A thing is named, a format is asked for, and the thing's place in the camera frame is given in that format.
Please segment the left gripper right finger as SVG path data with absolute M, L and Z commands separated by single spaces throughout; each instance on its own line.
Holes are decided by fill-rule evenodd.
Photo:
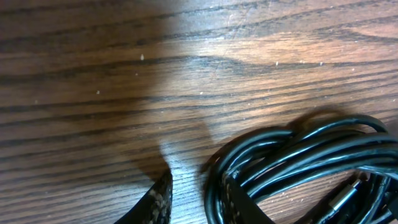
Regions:
M 221 206 L 224 223 L 274 224 L 232 177 L 224 177 L 222 184 Z

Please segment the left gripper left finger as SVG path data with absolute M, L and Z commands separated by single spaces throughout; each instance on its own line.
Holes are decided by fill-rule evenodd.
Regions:
M 166 170 L 135 206 L 114 224 L 170 224 L 172 191 L 172 173 Z

